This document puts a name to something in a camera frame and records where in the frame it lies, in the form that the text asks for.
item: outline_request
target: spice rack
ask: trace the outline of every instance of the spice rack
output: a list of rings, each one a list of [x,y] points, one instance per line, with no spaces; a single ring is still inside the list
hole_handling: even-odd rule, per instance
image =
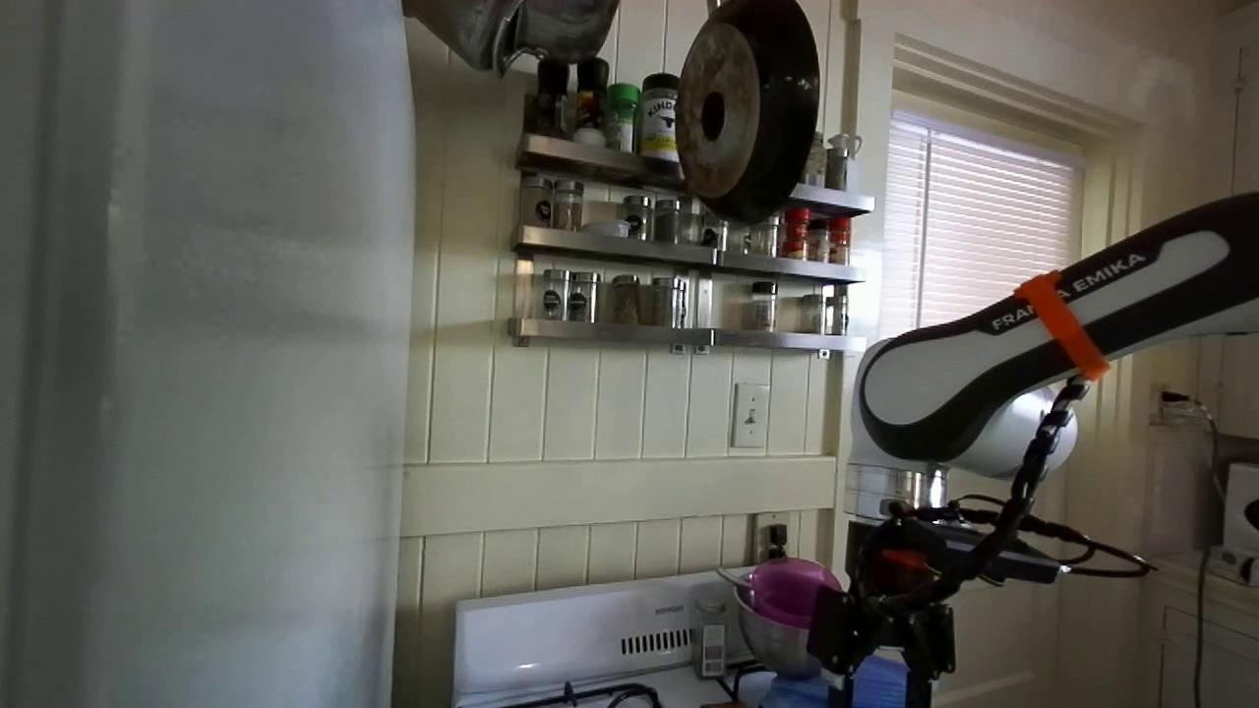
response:
[[[681,171],[673,160],[649,160],[639,154],[578,146],[563,137],[523,134],[518,142],[518,174],[546,177],[581,177],[616,189],[644,192],[683,192]],[[837,189],[800,184],[791,204],[809,204],[824,217],[862,217],[875,210],[875,196],[855,196]],[[711,348],[751,348],[751,349],[845,349],[845,335],[831,332],[740,332],[740,327],[656,327],[656,324],[563,324],[542,318],[534,307],[534,286],[542,265],[589,265],[589,268],[656,268],[683,271],[702,278],[771,278],[783,286],[831,286],[843,294],[859,285],[851,265],[814,265],[814,261],[779,261],[751,257],[733,250],[702,250],[702,246],[662,246],[662,239],[624,239],[589,227],[546,227],[518,226],[517,227],[517,343],[616,343],[616,348],[673,348],[673,349],[711,349]]]

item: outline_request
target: light switch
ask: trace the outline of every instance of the light switch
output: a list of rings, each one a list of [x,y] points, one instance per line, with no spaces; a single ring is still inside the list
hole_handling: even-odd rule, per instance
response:
[[[766,449],[771,445],[771,387],[766,382],[740,382],[736,387],[733,445],[736,449]]]

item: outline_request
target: orange band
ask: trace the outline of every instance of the orange band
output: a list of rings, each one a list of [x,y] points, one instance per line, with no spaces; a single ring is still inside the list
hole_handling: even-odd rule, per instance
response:
[[[1014,293],[1018,301],[1030,303],[1030,310],[1040,316],[1040,324],[1053,335],[1053,343],[1061,348],[1061,356],[1075,364],[1075,369],[1081,378],[1100,378],[1107,374],[1107,357],[1095,348],[1095,339],[1079,327],[1079,318],[1070,316],[1070,307],[1057,301],[1057,271],[1033,277],[1028,285],[1018,285]]]

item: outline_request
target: window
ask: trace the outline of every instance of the window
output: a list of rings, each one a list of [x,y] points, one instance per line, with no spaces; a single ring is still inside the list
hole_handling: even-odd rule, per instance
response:
[[[1079,257],[1079,166],[915,115],[891,134],[883,335],[947,324]]]

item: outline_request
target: frying pan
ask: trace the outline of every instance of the frying pan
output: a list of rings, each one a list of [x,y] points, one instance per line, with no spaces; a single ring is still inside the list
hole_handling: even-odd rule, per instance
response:
[[[820,46],[796,0],[724,0],[681,66],[678,154],[689,192],[759,226],[803,174],[820,125]]]

